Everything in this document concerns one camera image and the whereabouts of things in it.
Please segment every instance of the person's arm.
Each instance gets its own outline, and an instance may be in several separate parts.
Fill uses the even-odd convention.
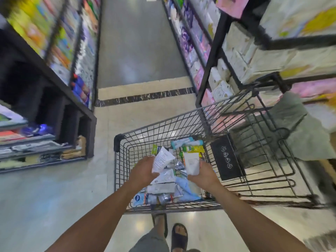
[[[141,159],[128,181],[74,223],[46,252],[104,252],[127,205],[159,175],[152,173],[154,158]]]
[[[188,179],[215,196],[251,252],[311,252],[292,234],[227,190],[211,164],[201,161],[199,175],[189,175]]]

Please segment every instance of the wire basket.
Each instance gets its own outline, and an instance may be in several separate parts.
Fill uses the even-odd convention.
[[[115,137],[115,190],[153,144],[170,147],[171,141],[192,136],[204,141],[203,158],[211,163],[223,186],[252,205],[313,207],[318,204],[299,163],[285,142],[289,130],[279,128],[253,88],[228,100],[195,109]],[[272,131],[279,137],[266,135]],[[174,151],[175,163],[182,161]],[[182,212],[220,209],[207,191],[199,189],[200,201],[132,207],[128,213]]]

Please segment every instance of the dark marble floor strip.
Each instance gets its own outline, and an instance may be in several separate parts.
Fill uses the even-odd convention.
[[[149,93],[149,94],[143,94],[143,95],[126,96],[126,97],[114,98],[114,99],[103,100],[103,101],[97,100],[95,103],[95,107],[105,107],[105,106],[112,106],[112,105],[124,104],[124,103],[129,103],[129,102],[140,102],[140,101],[154,100],[154,99],[166,98],[166,97],[177,96],[177,95],[193,94],[193,93],[195,93],[194,88],[188,87],[188,88],[174,89],[174,90],[169,90],[169,91]]]

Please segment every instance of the black slide sandal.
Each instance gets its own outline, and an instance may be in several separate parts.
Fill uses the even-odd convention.
[[[153,225],[155,226],[155,218],[157,216],[160,216],[160,215],[163,215],[164,218],[165,218],[165,233],[164,233],[164,236],[165,238],[167,238],[168,236],[168,224],[167,224],[167,214],[166,213],[160,213],[160,214],[152,214],[152,219],[153,219]]]
[[[182,228],[185,229],[185,232],[187,233],[187,236],[181,235],[179,233],[175,232],[175,228],[177,226],[180,226]],[[180,223],[176,223],[173,226],[173,230],[171,232],[171,252],[173,251],[173,249],[175,248],[181,248],[183,250],[187,250],[187,245],[188,245],[188,232],[187,232],[187,228],[180,224]]]

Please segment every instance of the cart wire frame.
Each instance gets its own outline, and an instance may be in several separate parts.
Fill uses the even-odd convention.
[[[277,73],[257,80],[254,85],[242,90],[237,95],[212,105],[201,107],[161,122],[141,127],[128,133],[119,134],[114,139],[115,151],[115,191],[128,180],[133,166],[143,157],[151,155],[153,144],[169,148],[171,141],[193,137],[204,141],[206,162],[210,163],[222,185],[236,193],[247,203],[257,205],[284,205],[290,207],[314,208],[319,205],[315,195],[302,172],[298,161],[293,156],[286,143],[290,131],[277,127],[269,113],[271,107],[266,107],[259,96],[258,88],[263,80],[275,80],[284,93],[281,77]],[[284,157],[269,146],[274,143],[272,138],[264,133],[261,122],[268,129],[276,133],[279,138],[277,144]],[[253,131],[252,143],[245,145],[233,141],[231,147],[234,158],[240,166],[241,176],[229,180],[222,180],[218,164],[212,152],[211,143],[228,135],[241,124],[249,125]],[[259,127],[262,135],[255,131]],[[174,163],[183,161],[179,156],[181,148],[174,151]],[[242,161],[246,154],[258,152],[256,159],[263,162],[246,165]],[[176,202],[166,205],[145,205],[132,207],[131,203],[126,213],[155,213],[155,212],[185,212],[221,209],[219,203],[208,192],[198,188],[199,201]]]

